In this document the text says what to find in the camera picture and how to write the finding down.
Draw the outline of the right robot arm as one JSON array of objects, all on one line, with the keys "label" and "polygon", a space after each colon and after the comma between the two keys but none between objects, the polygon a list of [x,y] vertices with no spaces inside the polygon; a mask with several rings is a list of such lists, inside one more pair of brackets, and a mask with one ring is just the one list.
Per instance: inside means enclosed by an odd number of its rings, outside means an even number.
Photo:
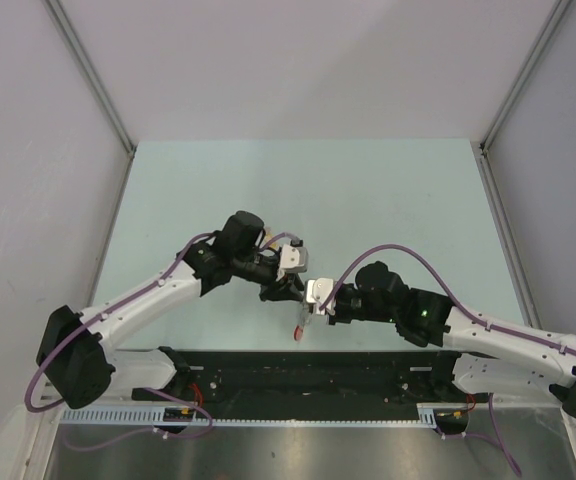
[{"label": "right robot arm", "polygon": [[576,335],[521,327],[469,310],[450,291],[412,288],[380,262],[347,284],[314,283],[317,313],[329,324],[388,323],[418,347],[457,353],[429,376],[431,393],[452,401],[462,392],[553,397],[576,419]]}]

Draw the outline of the red handled metal key holder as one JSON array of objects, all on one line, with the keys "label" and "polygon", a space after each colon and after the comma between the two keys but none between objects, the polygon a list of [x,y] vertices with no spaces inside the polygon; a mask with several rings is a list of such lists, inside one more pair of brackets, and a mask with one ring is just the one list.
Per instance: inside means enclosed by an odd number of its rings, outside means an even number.
[{"label": "red handled metal key holder", "polygon": [[314,305],[310,303],[304,303],[301,306],[301,310],[298,314],[297,325],[293,332],[293,339],[296,342],[300,342],[305,328],[310,324],[314,311]]}]

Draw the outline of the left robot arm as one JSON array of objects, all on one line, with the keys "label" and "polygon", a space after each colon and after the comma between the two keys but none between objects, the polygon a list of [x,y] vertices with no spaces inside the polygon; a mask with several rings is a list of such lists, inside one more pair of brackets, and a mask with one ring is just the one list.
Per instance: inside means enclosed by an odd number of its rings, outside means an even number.
[{"label": "left robot arm", "polygon": [[182,397],[189,387],[188,368],[174,349],[124,352],[121,345],[173,308],[234,278],[259,286],[263,301],[302,301],[300,276],[308,263],[302,239],[287,232],[265,234],[259,217],[238,211],[221,229],[192,237],[169,266],[117,298],[80,311],[67,305],[53,311],[24,396],[27,410],[47,409],[33,402],[42,380],[59,394],[57,405],[72,409],[133,389],[155,389],[170,400]]}]

